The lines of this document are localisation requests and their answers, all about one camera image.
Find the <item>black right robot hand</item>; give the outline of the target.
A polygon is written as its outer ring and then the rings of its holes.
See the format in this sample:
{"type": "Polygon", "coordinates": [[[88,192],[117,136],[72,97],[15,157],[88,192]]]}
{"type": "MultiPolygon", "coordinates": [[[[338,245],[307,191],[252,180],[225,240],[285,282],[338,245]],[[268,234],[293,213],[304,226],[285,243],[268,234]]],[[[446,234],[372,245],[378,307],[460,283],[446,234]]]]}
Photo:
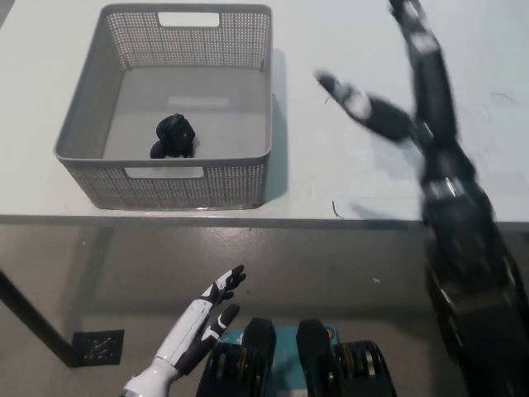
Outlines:
{"type": "Polygon", "coordinates": [[[401,143],[412,141],[424,156],[421,185],[450,180],[474,184],[476,171],[458,142],[455,107],[441,45],[427,24],[419,1],[391,1],[412,71],[414,114],[391,102],[317,71],[317,82],[346,115],[376,135],[401,143]]]}

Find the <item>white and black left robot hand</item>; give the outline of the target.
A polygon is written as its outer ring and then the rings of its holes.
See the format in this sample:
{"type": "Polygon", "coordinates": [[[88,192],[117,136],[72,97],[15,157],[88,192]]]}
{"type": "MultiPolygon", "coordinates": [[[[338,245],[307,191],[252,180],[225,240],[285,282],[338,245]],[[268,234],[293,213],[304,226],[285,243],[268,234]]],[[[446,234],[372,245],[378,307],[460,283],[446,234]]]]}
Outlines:
{"type": "Polygon", "coordinates": [[[234,296],[234,289],[245,280],[245,267],[239,265],[213,281],[179,317],[155,358],[187,375],[210,352],[236,318],[240,306],[232,304],[212,323],[210,314],[223,301],[234,296]]]}

